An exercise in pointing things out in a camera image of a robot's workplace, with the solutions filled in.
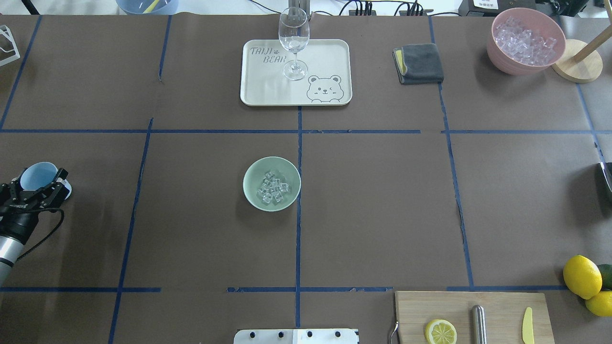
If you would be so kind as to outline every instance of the pink bowl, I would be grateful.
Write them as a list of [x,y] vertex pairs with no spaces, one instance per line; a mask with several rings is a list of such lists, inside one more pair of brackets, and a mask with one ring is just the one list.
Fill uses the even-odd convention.
[[[508,17],[514,17],[521,20],[528,29],[538,30],[544,39],[549,37],[556,39],[557,43],[554,45],[554,52],[556,53],[555,58],[547,65],[527,65],[514,61],[510,56],[503,52],[493,39],[493,30],[497,25],[505,22]],[[557,60],[563,55],[564,51],[565,35],[563,34],[563,31],[559,25],[557,25],[554,20],[549,18],[544,13],[523,7],[508,9],[498,14],[498,16],[495,17],[495,20],[493,20],[491,32],[489,32],[489,38],[487,40],[487,54],[489,55],[491,62],[499,70],[510,75],[527,75],[544,70],[557,62]]]

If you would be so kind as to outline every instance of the gray towel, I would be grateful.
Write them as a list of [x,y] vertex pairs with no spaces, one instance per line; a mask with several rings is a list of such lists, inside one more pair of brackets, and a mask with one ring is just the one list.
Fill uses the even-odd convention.
[[[401,50],[403,61],[398,60],[397,51]],[[433,43],[409,44],[393,49],[395,68],[401,84],[425,84],[444,81],[442,61],[438,46]]]

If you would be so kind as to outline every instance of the wine glass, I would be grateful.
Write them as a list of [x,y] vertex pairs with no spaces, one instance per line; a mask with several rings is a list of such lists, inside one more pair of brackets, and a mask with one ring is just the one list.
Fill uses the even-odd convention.
[[283,67],[283,74],[289,80],[301,80],[308,74],[308,67],[304,61],[297,59],[297,53],[304,50],[310,38],[308,15],[300,7],[289,7],[280,14],[278,22],[278,39],[290,53],[294,54],[293,61]]

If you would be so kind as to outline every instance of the blue tape line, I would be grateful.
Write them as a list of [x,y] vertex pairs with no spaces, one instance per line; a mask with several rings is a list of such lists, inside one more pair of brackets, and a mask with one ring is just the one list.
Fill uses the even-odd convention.
[[130,245],[132,244],[132,233],[134,230],[134,223],[136,221],[136,209],[138,207],[138,199],[140,197],[140,187],[143,181],[144,164],[147,160],[147,152],[149,150],[149,141],[151,139],[151,127],[153,126],[153,119],[149,121],[149,127],[147,128],[147,137],[144,141],[143,158],[140,162],[140,172],[138,173],[138,182],[136,184],[136,195],[134,196],[134,205],[132,206],[132,217],[130,219],[130,228],[127,232],[127,240],[125,242],[125,251],[123,254],[123,263],[121,264],[121,274],[119,276],[119,286],[117,287],[117,298],[115,299],[115,308],[113,311],[113,322],[111,323],[110,335],[108,336],[108,344],[112,344],[114,339],[114,332],[117,326],[117,317],[119,315],[119,306],[121,305],[121,293],[123,292],[123,282],[125,280],[125,270],[127,268],[127,258],[130,255]]
[[586,121],[589,123],[589,128],[591,129],[593,140],[595,141],[595,145],[597,146],[597,154],[599,155],[599,161],[606,162],[605,158],[603,157],[602,147],[601,145],[599,145],[599,139],[597,138],[597,134],[595,133],[595,127],[593,126],[593,121],[591,120],[591,114],[589,112],[589,108],[586,106],[586,102],[584,101],[584,94],[582,93],[580,84],[577,83],[576,88],[578,89],[578,96],[580,98],[580,102],[582,103],[582,109],[584,109]]
[[[302,178],[302,107],[297,107],[297,172]],[[302,266],[302,191],[297,194],[296,223],[296,329],[300,328],[300,283]]]
[[443,130],[451,134],[590,134],[588,130]]
[[[124,288],[124,293],[161,293],[161,288]],[[0,293],[117,293],[117,288],[70,286],[3,286]]]
[[161,293],[161,288],[123,288],[122,293]]
[[93,288],[93,287],[19,287],[3,286],[2,293],[116,293],[117,288]]
[[296,134],[297,130],[258,130],[258,129],[154,129],[152,133],[208,133],[208,134]]
[[4,127],[4,121],[6,121],[6,116],[9,114],[10,104],[13,101],[13,96],[15,95],[15,91],[17,90],[17,84],[19,83],[19,79],[21,78],[21,74],[23,73],[23,67],[25,67],[26,61],[28,60],[28,56],[30,56],[30,51],[32,50],[32,44],[34,44],[34,39],[36,38],[36,34],[38,33],[38,29],[40,27],[41,20],[42,20],[42,16],[39,15],[39,18],[36,21],[36,26],[34,27],[34,31],[32,32],[32,37],[30,38],[30,44],[28,44],[28,49],[26,50],[26,53],[23,55],[23,60],[21,60],[21,66],[19,66],[19,72],[17,73],[17,77],[15,78],[13,88],[10,90],[9,99],[7,100],[6,107],[4,108],[4,114],[2,115],[2,119],[0,119],[0,129]]
[[431,42],[433,44],[436,43],[436,37],[433,34],[433,22],[431,21],[431,16],[427,16],[427,19],[429,20],[429,36],[431,37]]
[[[431,21],[431,17],[427,17],[429,19],[429,30],[431,34],[431,42],[436,43],[433,31],[433,22]],[[455,168],[455,157],[453,156],[453,148],[452,142],[450,140],[450,127],[449,127],[449,118],[446,111],[446,105],[444,104],[444,97],[442,96],[442,83],[438,82],[438,93],[440,96],[440,107],[442,108],[442,113],[444,114],[444,131],[446,136],[446,145],[449,151],[449,159],[450,159],[450,172],[453,177],[453,188],[455,189],[455,201],[457,202],[457,208],[459,210],[459,219],[461,226],[461,236],[463,239],[463,254],[465,256],[465,266],[468,273],[468,283],[470,287],[474,286],[474,277],[472,276],[472,264],[469,258],[469,247],[468,247],[468,235],[465,231],[465,219],[463,218],[463,206],[461,206],[461,195],[459,194],[459,182],[457,181],[457,170]]]
[[392,286],[304,286],[305,293],[345,293],[351,291],[364,291],[366,293],[384,293],[393,290]]
[[568,290],[564,285],[484,285],[484,286],[449,286],[446,291],[537,291]]
[[0,129],[1,133],[126,133],[147,132],[146,129]]
[[228,288],[228,293],[295,293],[294,286],[241,286]]
[[306,134],[420,134],[420,130],[303,130]]
[[[300,293],[346,293],[364,291],[366,293],[384,293],[393,290],[392,286],[301,286]],[[227,288],[228,293],[295,293],[292,286],[241,286]]]
[[166,58],[166,47],[168,46],[168,36],[170,35],[170,23],[172,23],[171,15],[168,16],[168,24],[166,24],[166,37],[163,39],[162,59],[159,62],[159,74],[157,75],[159,81],[162,80],[163,60]]

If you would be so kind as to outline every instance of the glass base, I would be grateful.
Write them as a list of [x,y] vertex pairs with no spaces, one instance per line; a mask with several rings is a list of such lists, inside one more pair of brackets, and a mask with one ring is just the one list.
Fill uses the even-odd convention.
[[304,61],[297,60],[297,65],[295,65],[294,61],[291,60],[283,67],[283,74],[289,80],[301,80],[308,74],[308,67]]

